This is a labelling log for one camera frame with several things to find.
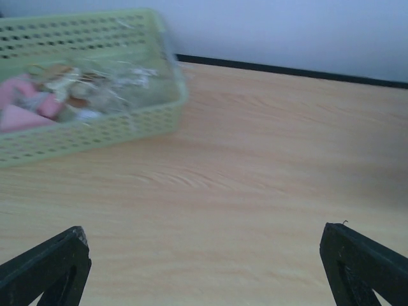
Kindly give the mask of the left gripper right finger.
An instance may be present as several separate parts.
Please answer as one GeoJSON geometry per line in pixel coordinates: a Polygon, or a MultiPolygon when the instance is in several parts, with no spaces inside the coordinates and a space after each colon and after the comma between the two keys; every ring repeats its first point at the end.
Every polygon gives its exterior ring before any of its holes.
{"type": "Polygon", "coordinates": [[[337,305],[407,305],[407,258],[348,228],[326,223],[319,254],[337,305]]]}

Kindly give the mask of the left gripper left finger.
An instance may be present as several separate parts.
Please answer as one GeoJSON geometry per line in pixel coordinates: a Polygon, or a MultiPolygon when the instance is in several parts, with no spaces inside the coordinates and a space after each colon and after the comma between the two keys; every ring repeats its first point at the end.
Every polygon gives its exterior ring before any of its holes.
{"type": "Polygon", "coordinates": [[[79,305],[92,261],[73,226],[1,265],[1,305],[79,305]]]}

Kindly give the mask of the green plastic basket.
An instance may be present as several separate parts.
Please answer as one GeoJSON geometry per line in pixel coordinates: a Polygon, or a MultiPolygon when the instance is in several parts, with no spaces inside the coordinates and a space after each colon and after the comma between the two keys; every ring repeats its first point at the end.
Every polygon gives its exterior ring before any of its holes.
{"type": "Polygon", "coordinates": [[[176,130],[187,86],[162,18],[150,9],[1,19],[1,83],[66,64],[106,78],[90,107],[64,104],[55,123],[1,132],[1,166],[176,130]]]}

